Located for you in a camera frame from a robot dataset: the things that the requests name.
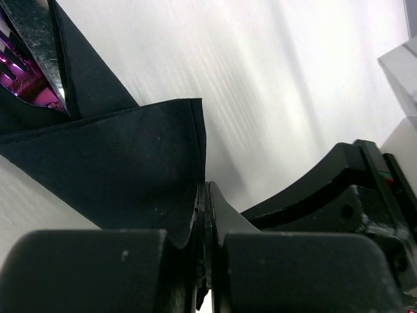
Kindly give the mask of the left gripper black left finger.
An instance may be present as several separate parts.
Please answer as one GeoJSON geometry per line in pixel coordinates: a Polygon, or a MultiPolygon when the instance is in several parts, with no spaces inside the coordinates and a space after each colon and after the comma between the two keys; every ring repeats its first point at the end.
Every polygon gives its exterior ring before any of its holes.
{"type": "Polygon", "coordinates": [[[195,312],[200,189],[138,230],[39,230],[1,269],[2,312],[195,312]]]}

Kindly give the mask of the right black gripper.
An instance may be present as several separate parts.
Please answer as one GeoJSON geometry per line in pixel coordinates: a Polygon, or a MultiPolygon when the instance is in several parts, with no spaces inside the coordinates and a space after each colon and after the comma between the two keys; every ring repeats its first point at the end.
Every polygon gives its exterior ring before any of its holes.
{"type": "Polygon", "coordinates": [[[364,235],[385,253],[403,292],[416,293],[416,196],[395,156],[374,142],[336,144],[243,216],[262,231],[364,235]]]}

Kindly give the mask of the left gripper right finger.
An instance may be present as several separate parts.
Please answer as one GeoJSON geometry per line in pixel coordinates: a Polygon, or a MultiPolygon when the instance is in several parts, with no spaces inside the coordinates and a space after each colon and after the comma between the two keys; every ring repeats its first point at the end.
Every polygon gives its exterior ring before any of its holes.
{"type": "Polygon", "coordinates": [[[402,312],[382,250],[344,233],[262,232],[207,184],[215,312],[402,312]]]}

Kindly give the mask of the black paper napkin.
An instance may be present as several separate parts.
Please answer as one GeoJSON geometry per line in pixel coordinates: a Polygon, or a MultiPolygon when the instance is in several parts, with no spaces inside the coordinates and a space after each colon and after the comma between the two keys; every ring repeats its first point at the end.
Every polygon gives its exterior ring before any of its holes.
{"type": "Polygon", "coordinates": [[[188,228],[205,178],[200,98],[139,106],[50,1],[70,115],[1,93],[1,154],[103,229],[188,228]]]}

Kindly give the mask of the iridescent fork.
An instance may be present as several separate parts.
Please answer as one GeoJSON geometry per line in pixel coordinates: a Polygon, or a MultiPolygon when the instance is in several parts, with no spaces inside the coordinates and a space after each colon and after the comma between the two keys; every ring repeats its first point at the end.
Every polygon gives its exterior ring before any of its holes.
{"type": "Polygon", "coordinates": [[[27,104],[68,113],[3,8],[1,85],[27,104]]]}

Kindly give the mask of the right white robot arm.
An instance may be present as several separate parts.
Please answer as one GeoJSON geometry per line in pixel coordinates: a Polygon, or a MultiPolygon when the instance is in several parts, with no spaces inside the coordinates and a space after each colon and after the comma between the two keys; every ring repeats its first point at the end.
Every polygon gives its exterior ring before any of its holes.
{"type": "Polygon", "coordinates": [[[358,233],[376,242],[404,292],[416,292],[416,40],[379,59],[405,118],[383,148],[338,143],[309,172],[244,211],[266,231],[358,233]]]}

